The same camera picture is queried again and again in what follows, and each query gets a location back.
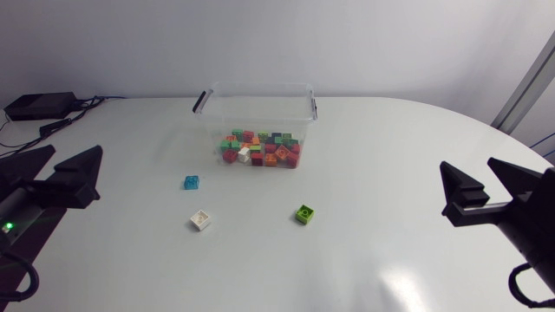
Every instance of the plastic bin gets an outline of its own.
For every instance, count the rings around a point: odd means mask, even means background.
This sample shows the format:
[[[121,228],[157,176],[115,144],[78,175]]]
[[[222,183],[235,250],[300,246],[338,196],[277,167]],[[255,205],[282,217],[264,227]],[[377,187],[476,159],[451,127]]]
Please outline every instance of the plastic bin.
[[[298,167],[309,125],[317,119],[314,91],[303,83],[217,82],[193,112],[218,162],[233,166]]]

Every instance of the building block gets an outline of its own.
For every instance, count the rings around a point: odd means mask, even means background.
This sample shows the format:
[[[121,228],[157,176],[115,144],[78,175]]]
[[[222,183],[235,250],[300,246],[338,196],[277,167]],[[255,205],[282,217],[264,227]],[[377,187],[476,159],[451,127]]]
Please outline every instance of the building block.
[[[238,154],[237,151],[228,149],[227,151],[224,152],[224,155],[223,155],[225,162],[232,164],[237,159],[237,154]]]
[[[238,152],[241,149],[240,143],[237,140],[232,141],[232,150]]]
[[[191,222],[193,222],[194,226],[197,230],[202,231],[204,230],[212,220],[210,220],[210,216],[206,214],[206,212],[200,210],[199,212],[195,213],[191,217]]]
[[[264,157],[266,166],[277,166],[278,165],[278,158],[273,153],[267,153]]]
[[[277,148],[276,150],[276,157],[278,157],[280,160],[286,160],[287,159],[287,155],[289,155],[289,150],[287,149],[287,147],[285,146],[280,146]]]
[[[262,147],[261,146],[251,146],[251,154],[253,153],[261,153]]]
[[[232,134],[235,135],[238,141],[243,140],[243,129],[233,129]]]
[[[305,205],[302,205],[295,213],[295,218],[305,225],[312,220],[312,217],[314,217],[314,211]]]
[[[243,147],[238,153],[238,159],[242,163],[246,163],[251,158],[251,150],[248,147]]]
[[[295,154],[297,154],[297,155],[300,154],[300,153],[301,153],[301,146],[298,145],[298,144],[293,144],[293,145],[291,146],[291,152],[292,152],[292,153],[295,153]]]
[[[268,144],[264,145],[264,151],[266,153],[275,153],[276,152],[276,145],[275,144]]]
[[[267,132],[259,132],[258,133],[258,138],[260,139],[261,143],[266,143],[266,140],[268,140],[268,133]]]
[[[287,165],[296,168],[298,165],[298,155],[295,153],[289,153],[287,155]]]
[[[254,138],[253,131],[243,131],[243,142],[252,143],[252,138]]]
[[[183,187],[186,190],[197,190],[199,189],[199,176],[186,176],[185,183],[183,183]]]
[[[232,147],[232,143],[228,140],[223,140],[222,143],[219,145],[219,148],[222,150],[222,153],[224,153],[228,148]]]
[[[251,163],[253,166],[262,166],[264,162],[264,156],[262,153],[251,154]]]

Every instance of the white table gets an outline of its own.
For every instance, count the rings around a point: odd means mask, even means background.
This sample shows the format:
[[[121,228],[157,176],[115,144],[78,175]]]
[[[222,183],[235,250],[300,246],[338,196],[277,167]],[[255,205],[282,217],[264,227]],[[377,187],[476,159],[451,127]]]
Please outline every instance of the white table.
[[[100,144],[101,200],[68,211],[35,261],[38,292],[7,311],[528,310],[507,288],[525,260],[501,232],[441,215],[442,160],[491,203],[510,196],[489,157],[549,166],[518,141],[417,102],[319,98],[298,169],[221,166],[195,100],[108,101],[42,143],[58,152],[39,179]],[[45,123],[10,124],[0,140]],[[182,190],[194,174],[200,188]],[[307,226],[293,217],[302,204],[316,212]],[[188,221],[199,209],[212,217],[202,232]],[[533,271],[519,280],[532,299],[552,296]]]

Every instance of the teal block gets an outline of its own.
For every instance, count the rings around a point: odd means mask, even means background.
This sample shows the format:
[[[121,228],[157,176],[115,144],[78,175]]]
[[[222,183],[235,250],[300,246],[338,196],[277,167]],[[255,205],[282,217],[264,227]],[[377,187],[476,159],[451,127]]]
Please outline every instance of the teal block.
[[[303,224],[308,224],[313,216],[314,211],[305,205],[302,205],[295,213],[295,218]]]

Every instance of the white wall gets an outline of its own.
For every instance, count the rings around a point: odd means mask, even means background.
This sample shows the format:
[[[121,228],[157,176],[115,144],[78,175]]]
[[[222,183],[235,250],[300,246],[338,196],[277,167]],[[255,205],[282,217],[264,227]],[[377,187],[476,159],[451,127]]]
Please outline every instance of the white wall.
[[[73,90],[198,95],[306,81],[490,122],[555,29],[552,0],[18,0],[0,10],[0,106]]]

